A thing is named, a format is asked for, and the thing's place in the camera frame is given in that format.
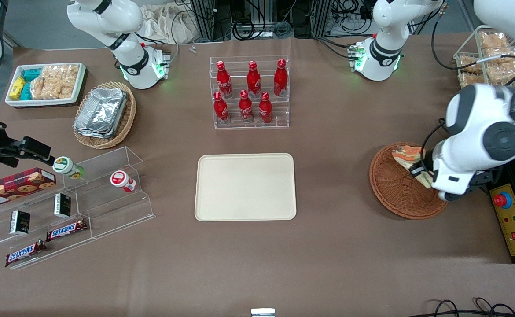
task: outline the wicker basket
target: wicker basket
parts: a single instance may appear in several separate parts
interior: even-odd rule
[[[119,88],[128,94],[128,98],[125,104],[125,110],[123,111],[121,122],[119,123],[119,126],[117,128],[117,134],[113,138],[92,138],[90,136],[78,134],[76,131],[74,131],[74,135],[76,135],[78,141],[84,146],[104,150],[106,148],[111,148],[121,143],[125,139],[126,135],[129,133],[130,128],[132,128],[134,116],[136,115],[136,100],[134,100],[134,96],[130,91],[130,88],[128,88],[124,84],[121,84],[120,82],[106,82],[104,84],[100,84],[96,88]],[[91,92],[93,92],[93,89],[90,90],[87,93],[87,95],[82,99],[82,102],[80,103],[80,108],[78,108],[76,113],[76,118],[80,115],[80,111],[83,108],[83,104],[85,103],[85,100],[87,100],[87,97],[89,97]]]
[[[418,146],[398,142],[382,148],[374,156],[369,168],[369,181],[379,201],[393,213],[408,219],[428,219],[447,206],[438,191],[427,189],[392,156],[397,146]]]

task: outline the brown tablecloth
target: brown tablecloth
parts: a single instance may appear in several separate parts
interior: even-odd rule
[[[442,60],[466,36],[439,36]],[[390,317],[428,313],[431,299],[473,309],[475,296],[515,308],[515,265],[507,264],[483,193],[450,203],[433,219],[406,221],[369,186],[376,151],[397,141],[420,143],[459,90],[456,72],[438,66],[429,42],[411,37],[384,82],[352,74],[344,58],[313,40],[197,44],[196,55],[182,46],[169,80],[134,90],[138,113],[122,143],[145,161],[142,187],[157,217],[22,271],[4,269],[0,251],[0,316],[226,317],[275,307],[280,317]],[[209,58],[275,54],[291,58],[291,127],[216,131]],[[57,62],[84,63],[86,91],[123,81],[107,49],[15,50],[16,65]],[[2,104],[0,120],[12,138],[32,136],[52,146],[54,156],[81,161],[103,153],[76,141],[75,111]],[[443,137],[438,132],[431,145]],[[294,157],[296,217],[197,221],[199,157],[264,152]],[[22,161],[20,169],[37,165]],[[13,171],[0,166],[0,177]]]

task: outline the cookie box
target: cookie box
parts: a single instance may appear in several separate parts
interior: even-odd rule
[[[58,63],[58,64],[34,64],[34,65],[21,65],[17,66],[15,69],[15,73],[13,74],[13,78],[11,79],[11,83],[9,85],[8,92],[11,91],[13,84],[19,76],[25,70],[34,70],[34,69],[42,69],[45,66],[62,66],[64,64],[77,64],[80,66],[78,70],[78,75],[76,78],[76,83],[74,84],[74,89],[72,92],[72,96],[70,98],[63,99],[35,99],[35,100],[13,100],[10,98],[9,94],[5,96],[5,103],[14,108],[45,108],[45,107],[59,107],[59,106],[74,106],[80,96],[80,91],[82,88],[83,78],[85,77],[86,67],[82,63]]]
[[[56,186],[56,177],[40,168],[0,179],[0,204]]]

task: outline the snickers bar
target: snickers bar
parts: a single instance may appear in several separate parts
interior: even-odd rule
[[[20,259],[24,259],[26,257],[30,257],[33,254],[36,254],[40,251],[46,250],[46,245],[42,240],[38,240],[32,245],[25,247],[24,249],[20,249],[12,254],[8,254],[5,258],[5,267],[10,265],[13,262],[19,261]]]
[[[53,231],[47,231],[46,241],[48,242],[52,239],[56,239],[57,237],[69,235],[70,233],[81,231],[83,229],[87,229],[87,223],[85,218],[81,219],[80,221],[71,223],[69,225],[65,225],[62,228],[58,228]]]

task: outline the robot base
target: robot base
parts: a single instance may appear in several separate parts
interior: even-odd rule
[[[390,77],[390,75],[398,68],[398,61],[400,56],[394,60],[388,59],[387,66],[381,66],[379,61],[376,60],[370,52],[370,46],[374,38],[368,38],[363,42],[357,42],[356,45],[348,49],[348,56],[355,58],[349,61],[352,72],[359,72],[365,78],[373,81],[383,81]]]
[[[132,87],[148,89],[158,81],[167,79],[169,74],[169,54],[163,54],[150,46],[144,48],[148,52],[148,62],[137,75],[127,74],[121,67],[122,73]]]

